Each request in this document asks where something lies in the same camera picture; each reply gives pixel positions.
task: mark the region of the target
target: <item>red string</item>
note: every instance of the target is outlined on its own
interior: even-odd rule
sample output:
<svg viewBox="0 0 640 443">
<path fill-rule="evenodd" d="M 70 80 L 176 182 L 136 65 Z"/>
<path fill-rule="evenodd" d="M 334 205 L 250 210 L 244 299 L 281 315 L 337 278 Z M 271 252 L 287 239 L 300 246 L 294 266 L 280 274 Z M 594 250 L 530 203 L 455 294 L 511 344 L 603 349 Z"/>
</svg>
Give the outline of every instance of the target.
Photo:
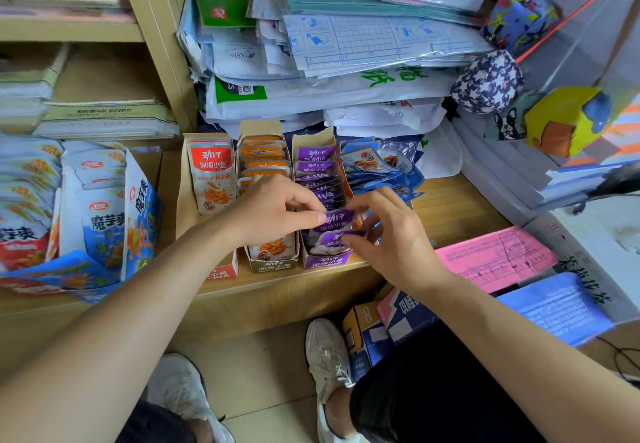
<svg viewBox="0 0 640 443">
<path fill-rule="evenodd" d="M 542 45 L 542 43 L 546 42 L 549 38 L 551 38 L 551 35 L 553 35 L 554 33 L 556 33 L 556 31 L 558 31 L 560 28 L 562 28 L 563 26 L 565 26 L 565 24 L 571 20 L 574 16 L 576 16 L 578 13 L 580 13 L 580 11 L 584 10 L 585 8 L 587 8 L 587 6 L 589 6 L 590 4 L 592 4 L 594 1 L 596 0 L 589 0 L 587 1 L 585 4 L 583 4 L 580 8 L 578 8 L 576 11 L 574 11 L 573 13 L 571 13 L 571 15 L 567 16 L 566 18 L 564 18 L 564 20 L 562 20 L 560 23 L 558 23 L 558 25 L 551 31 L 549 31 L 548 34 L 546 34 L 542 40 L 540 40 L 538 43 L 536 43 L 535 45 L 533 45 L 533 47 L 531 47 L 530 49 L 528 49 L 526 52 L 524 52 L 521 56 L 519 56 L 518 58 L 516 58 L 516 63 L 519 64 L 521 63 L 525 58 L 527 58 L 528 56 L 530 56 L 535 49 L 537 49 L 540 45 Z"/>
</svg>

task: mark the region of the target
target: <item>tile grout line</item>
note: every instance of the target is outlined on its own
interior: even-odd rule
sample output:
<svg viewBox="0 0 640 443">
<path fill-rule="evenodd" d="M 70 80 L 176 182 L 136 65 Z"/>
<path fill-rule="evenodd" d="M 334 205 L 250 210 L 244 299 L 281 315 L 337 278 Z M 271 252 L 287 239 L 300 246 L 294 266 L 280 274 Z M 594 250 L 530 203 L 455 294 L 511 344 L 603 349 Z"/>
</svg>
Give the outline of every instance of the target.
<svg viewBox="0 0 640 443">
<path fill-rule="evenodd" d="M 287 405 L 287 404 L 297 403 L 297 402 L 299 402 L 299 401 L 304 401 L 305 399 L 309 399 L 309 398 L 313 398 L 313 397 L 317 397 L 317 395 L 316 395 L 316 394 L 312 394 L 311 396 L 304 396 L 304 397 L 302 397 L 302 398 L 293 399 L 293 400 L 288 401 L 288 402 L 286 402 L 286 403 L 276 404 L 275 406 L 269 406 L 269 407 L 267 407 L 267 408 L 256 409 L 255 411 L 249 411 L 249 413 L 239 414 L 238 416 L 233 416 L 233 417 L 231 417 L 231 418 L 226 418 L 226 419 L 224 420 L 224 423 L 226 423 L 226 422 L 228 422 L 228 421 L 231 421 L 232 419 L 235 419 L 235 418 L 240 418 L 240 417 L 242 417 L 242 416 L 247 416 L 247 415 L 249 415 L 249 414 L 260 413 L 260 411 L 265 411 L 265 410 L 267 410 L 267 409 L 277 408 L 277 407 L 279 407 L 279 406 L 284 406 L 284 405 Z"/>
</svg>

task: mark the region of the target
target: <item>black pants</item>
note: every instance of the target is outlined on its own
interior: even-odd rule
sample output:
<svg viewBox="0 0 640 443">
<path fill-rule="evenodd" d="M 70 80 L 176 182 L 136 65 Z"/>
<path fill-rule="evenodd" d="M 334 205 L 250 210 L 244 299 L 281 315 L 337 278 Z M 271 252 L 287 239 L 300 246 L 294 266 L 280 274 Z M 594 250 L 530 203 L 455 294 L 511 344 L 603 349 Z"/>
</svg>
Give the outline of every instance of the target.
<svg viewBox="0 0 640 443">
<path fill-rule="evenodd" d="M 351 420 L 371 443 L 544 442 L 444 323 L 397 347 L 356 384 Z M 195 443 L 180 416 L 138 403 L 117 443 Z"/>
</svg>

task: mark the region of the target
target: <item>floor tile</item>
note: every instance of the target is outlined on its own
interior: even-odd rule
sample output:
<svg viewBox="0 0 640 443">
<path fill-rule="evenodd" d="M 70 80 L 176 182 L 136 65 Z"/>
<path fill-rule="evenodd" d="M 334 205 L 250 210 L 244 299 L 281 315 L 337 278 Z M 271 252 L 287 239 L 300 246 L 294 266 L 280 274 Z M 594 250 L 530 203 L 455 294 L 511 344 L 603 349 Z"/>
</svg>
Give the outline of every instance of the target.
<svg viewBox="0 0 640 443">
<path fill-rule="evenodd" d="M 216 415 L 228 419 L 316 394 L 305 359 L 308 322 L 201 344 L 173 341 L 169 350 L 202 372 Z"/>
<path fill-rule="evenodd" d="M 238 416 L 225 424 L 237 443 L 317 443 L 316 397 Z"/>
</svg>

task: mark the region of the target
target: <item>forearm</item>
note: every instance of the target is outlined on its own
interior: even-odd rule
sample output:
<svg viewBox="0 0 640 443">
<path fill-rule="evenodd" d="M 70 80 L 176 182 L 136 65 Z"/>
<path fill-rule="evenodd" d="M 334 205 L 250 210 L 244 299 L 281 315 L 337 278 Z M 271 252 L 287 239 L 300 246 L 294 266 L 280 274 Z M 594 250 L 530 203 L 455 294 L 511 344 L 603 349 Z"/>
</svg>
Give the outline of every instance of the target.
<svg viewBox="0 0 640 443">
<path fill-rule="evenodd" d="M 476 285 L 447 273 L 416 298 L 473 352 L 548 441 L 636 441 L 640 393 Z"/>
<path fill-rule="evenodd" d="M 233 248 L 226 230 L 207 227 L 180 237 L 3 385 L 0 441 L 116 439 L 200 285 Z"/>
</svg>

